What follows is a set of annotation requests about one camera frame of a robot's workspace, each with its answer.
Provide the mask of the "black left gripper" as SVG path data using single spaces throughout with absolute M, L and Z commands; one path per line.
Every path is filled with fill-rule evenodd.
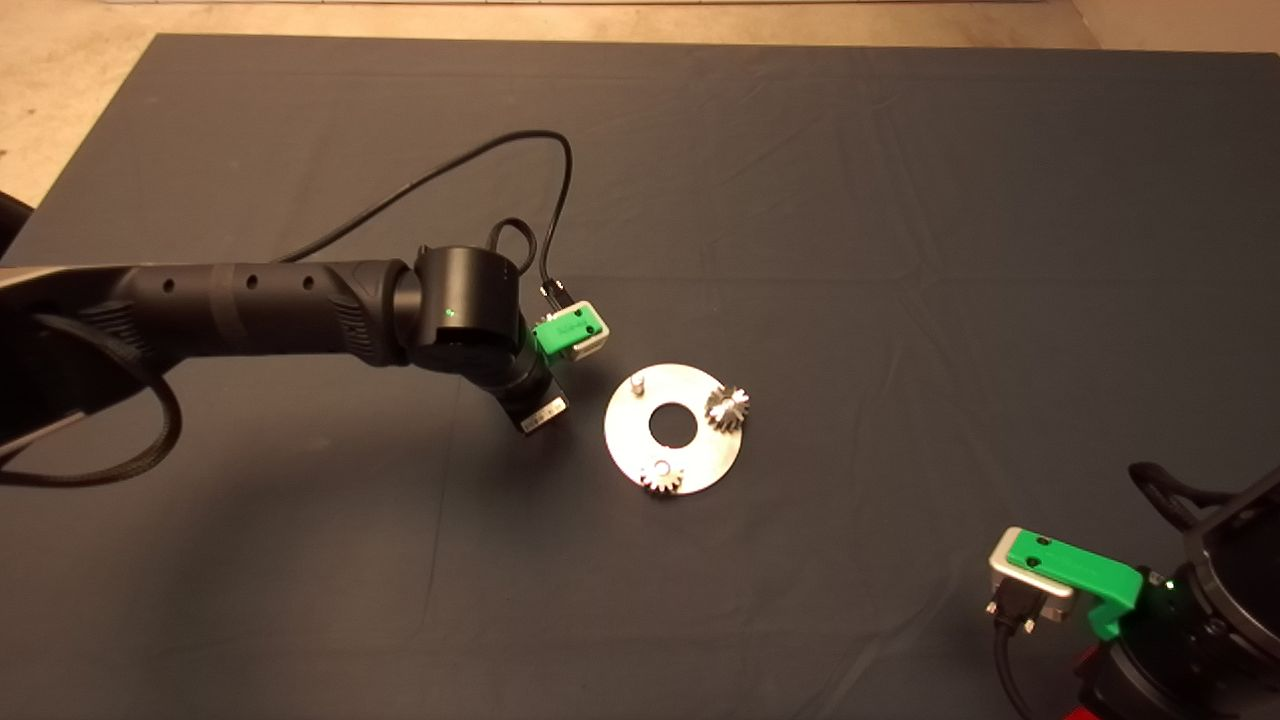
M 486 392 L 524 436 L 540 430 L 570 409 L 564 391 L 536 350 L 524 350 L 508 366 L 488 377 Z

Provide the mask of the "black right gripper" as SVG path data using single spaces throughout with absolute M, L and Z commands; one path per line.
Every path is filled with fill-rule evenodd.
M 1071 670 L 1080 706 L 1064 720 L 1236 717 L 1228 628 L 1189 580 L 1147 588 L 1119 637 L 1082 651 Z

